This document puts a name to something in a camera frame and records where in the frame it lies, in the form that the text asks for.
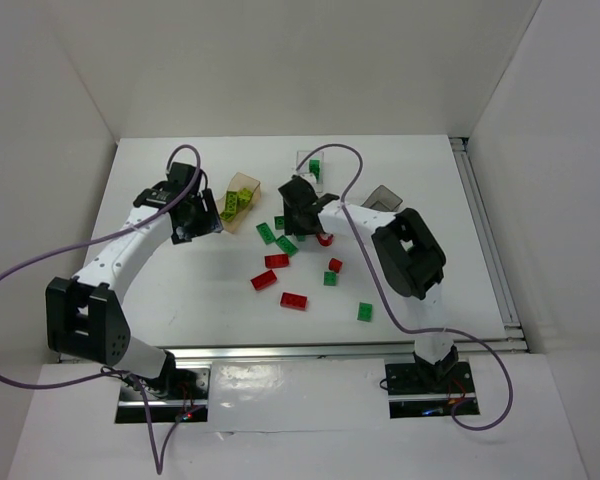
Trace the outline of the dark green lego brick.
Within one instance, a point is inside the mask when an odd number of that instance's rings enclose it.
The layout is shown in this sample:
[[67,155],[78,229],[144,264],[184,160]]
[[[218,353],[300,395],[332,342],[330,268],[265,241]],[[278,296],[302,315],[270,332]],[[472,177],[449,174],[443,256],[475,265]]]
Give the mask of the dark green lego brick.
[[360,302],[357,310],[357,320],[362,322],[371,322],[373,319],[373,305],[366,302]]
[[285,229],[285,217],[282,215],[275,216],[274,217],[274,227],[276,230],[284,230]]
[[279,236],[275,243],[283,253],[290,257],[298,252],[298,247],[285,235]]
[[312,158],[309,160],[309,173],[312,174],[317,183],[321,182],[322,178],[322,161],[317,158]]
[[323,274],[324,286],[336,286],[338,282],[338,274],[332,271],[325,271]]

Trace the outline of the lime lego brick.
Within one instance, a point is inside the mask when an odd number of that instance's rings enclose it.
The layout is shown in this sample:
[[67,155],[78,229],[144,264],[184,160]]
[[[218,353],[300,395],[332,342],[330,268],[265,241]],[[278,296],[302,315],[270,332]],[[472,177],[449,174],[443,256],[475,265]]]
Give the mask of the lime lego brick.
[[220,213],[220,218],[227,223],[231,223],[238,213],[237,191],[227,191],[224,197],[224,208]]
[[253,198],[253,191],[248,188],[242,188],[237,192],[237,204],[240,210],[245,209]]

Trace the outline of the long dark green lego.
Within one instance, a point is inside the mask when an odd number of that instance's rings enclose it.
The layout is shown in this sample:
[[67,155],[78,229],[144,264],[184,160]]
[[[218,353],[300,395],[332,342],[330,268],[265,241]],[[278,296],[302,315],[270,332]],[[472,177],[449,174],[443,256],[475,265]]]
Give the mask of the long dark green lego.
[[256,226],[256,230],[266,245],[270,245],[276,242],[276,236],[266,222],[260,223]]

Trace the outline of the smoky grey container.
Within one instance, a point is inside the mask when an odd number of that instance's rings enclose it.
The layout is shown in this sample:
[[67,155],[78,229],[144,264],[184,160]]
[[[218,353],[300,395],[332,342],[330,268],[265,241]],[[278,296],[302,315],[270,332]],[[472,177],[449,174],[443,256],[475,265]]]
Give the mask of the smoky grey container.
[[362,207],[380,212],[396,212],[403,199],[385,185],[379,185],[362,203]]

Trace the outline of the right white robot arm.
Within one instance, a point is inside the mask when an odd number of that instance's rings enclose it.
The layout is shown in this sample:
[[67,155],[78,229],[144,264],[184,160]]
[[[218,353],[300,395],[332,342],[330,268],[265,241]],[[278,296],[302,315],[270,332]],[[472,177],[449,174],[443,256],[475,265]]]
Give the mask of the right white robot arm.
[[414,343],[416,373],[428,387],[438,386],[458,362],[458,352],[442,305],[441,282],[446,256],[421,215],[406,208],[382,212],[318,195],[312,183],[295,175],[279,188],[287,234],[335,234],[371,246],[393,292],[405,300],[408,318],[418,331]]

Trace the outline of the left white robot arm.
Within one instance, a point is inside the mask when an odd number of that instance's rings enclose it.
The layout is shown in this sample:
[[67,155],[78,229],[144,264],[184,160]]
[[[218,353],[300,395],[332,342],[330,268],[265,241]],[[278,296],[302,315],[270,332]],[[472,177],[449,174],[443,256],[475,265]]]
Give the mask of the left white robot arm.
[[166,396],[195,377],[172,353],[135,338],[122,309],[124,297],[154,252],[219,233],[223,226],[201,171],[173,163],[165,180],[142,191],[117,238],[69,279],[54,278],[45,292],[51,350],[128,371],[154,394]]

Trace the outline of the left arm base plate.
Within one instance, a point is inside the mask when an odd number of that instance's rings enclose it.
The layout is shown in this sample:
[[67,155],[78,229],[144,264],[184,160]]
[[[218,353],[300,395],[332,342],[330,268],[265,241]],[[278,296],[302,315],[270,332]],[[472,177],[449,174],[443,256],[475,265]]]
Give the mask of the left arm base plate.
[[[143,382],[153,423],[206,423],[211,370],[187,369],[166,393],[151,389]],[[145,424],[144,402],[138,387],[125,379],[119,390],[116,424]]]

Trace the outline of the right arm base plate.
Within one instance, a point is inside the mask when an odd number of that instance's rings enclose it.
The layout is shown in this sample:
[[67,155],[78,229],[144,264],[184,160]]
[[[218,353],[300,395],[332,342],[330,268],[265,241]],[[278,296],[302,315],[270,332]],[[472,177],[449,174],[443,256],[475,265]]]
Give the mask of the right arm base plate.
[[423,383],[414,363],[386,364],[379,387],[388,395],[391,419],[446,417],[453,407],[457,416],[480,413],[472,371],[465,361],[434,387]]

